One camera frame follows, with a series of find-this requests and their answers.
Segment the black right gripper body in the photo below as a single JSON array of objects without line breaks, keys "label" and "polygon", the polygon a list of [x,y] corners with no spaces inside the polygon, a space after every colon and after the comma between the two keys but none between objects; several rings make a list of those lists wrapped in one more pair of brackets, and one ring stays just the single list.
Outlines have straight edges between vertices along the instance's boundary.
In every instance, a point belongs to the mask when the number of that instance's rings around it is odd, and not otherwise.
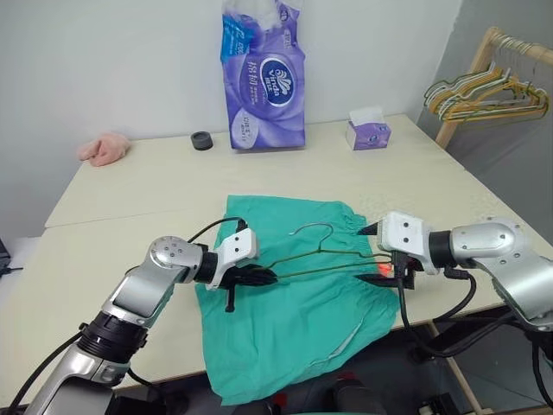
[{"label": "black right gripper body", "polygon": [[400,251],[391,251],[392,278],[397,278],[399,286],[407,290],[415,289],[415,274],[418,270],[418,261]]}]

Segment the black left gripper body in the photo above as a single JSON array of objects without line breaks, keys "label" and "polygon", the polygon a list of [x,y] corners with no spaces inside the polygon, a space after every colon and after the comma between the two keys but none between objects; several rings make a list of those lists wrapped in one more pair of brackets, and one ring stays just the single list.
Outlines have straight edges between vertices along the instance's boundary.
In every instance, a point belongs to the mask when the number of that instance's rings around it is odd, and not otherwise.
[{"label": "black left gripper body", "polygon": [[240,267],[233,266],[225,272],[219,285],[220,289],[227,291],[225,312],[235,310],[235,290],[238,285],[254,286],[257,284],[258,271],[258,265],[248,264]]}]

